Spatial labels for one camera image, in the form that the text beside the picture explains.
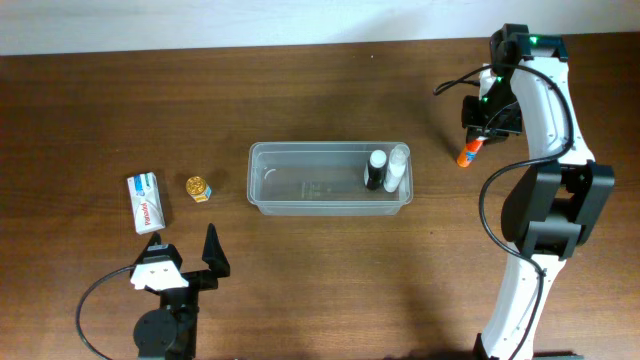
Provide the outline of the orange tube white cap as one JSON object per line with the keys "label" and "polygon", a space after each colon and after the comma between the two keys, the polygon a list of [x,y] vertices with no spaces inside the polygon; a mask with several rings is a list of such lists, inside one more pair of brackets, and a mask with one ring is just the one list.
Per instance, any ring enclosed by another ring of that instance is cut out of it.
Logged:
{"label": "orange tube white cap", "polygon": [[459,167],[467,168],[474,161],[477,153],[482,148],[486,137],[479,136],[476,139],[469,140],[459,154],[456,162]]}

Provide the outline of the white Panadol medicine box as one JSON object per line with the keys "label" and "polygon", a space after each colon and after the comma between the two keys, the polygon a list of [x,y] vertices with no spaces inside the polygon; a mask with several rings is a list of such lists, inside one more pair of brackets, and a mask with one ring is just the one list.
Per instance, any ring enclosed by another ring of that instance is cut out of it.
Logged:
{"label": "white Panadol medicine box", "polygon": [[143,235],[164,229],[166,223],[155,174],[134,175],[127,179],[127,185],[136,233]]}

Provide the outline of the white plastic bottle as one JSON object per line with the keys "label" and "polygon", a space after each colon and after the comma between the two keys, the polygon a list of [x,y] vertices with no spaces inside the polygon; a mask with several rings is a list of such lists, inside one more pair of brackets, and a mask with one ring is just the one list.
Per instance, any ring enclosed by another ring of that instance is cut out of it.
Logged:
{"label": "white plastic bottle", "polygon": [[392,193],[398,188],[406,171],[409,155],[409,148],[403,144],[397,145],[391,150],[383,183],[386,192]]}

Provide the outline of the black bottle white cap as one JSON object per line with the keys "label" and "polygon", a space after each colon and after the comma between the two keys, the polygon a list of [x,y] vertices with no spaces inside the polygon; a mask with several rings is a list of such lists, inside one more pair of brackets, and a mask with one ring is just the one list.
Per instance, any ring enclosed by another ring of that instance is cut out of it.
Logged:
{"label": "black bottle white cap", "polygon": [[364,184],[368,190],[380,188],[386,175],[387,155],[382,150],[375,150],[370,154],[364,170]]}

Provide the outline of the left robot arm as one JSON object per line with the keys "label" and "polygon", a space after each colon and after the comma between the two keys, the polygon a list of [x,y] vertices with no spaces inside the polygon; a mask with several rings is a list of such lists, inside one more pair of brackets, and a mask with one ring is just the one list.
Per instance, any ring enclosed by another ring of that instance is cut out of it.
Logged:
{"label": "left robot arm", "polygon": [[215,290],[230,275],[230,264],[214,225],[207,227],[202,261],[204,270],[183,273],[182,257],[158,233],[133,264],[130,282],[137,290],[159,297],[159,307],[137,321],[133,339],[139,359],[193,359],[196,355],[199,294]]}

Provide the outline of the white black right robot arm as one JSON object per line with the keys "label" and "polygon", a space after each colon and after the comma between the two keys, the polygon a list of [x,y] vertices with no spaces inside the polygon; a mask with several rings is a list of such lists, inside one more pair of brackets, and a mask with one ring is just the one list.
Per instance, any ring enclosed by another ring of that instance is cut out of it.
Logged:
{"label": "white black right robot arm", "polygon": [[491,62],[477,70],[480,92],[463,100],[469,142],[527,137],[525,173],[504,201],[500,236],[508,254],[495,309],[474,344],[477,359],[531,359],[554,280],[589,238],[615,177],[580,132],[568,87],[568,52],[559,36],[506,24],[490,38]]}

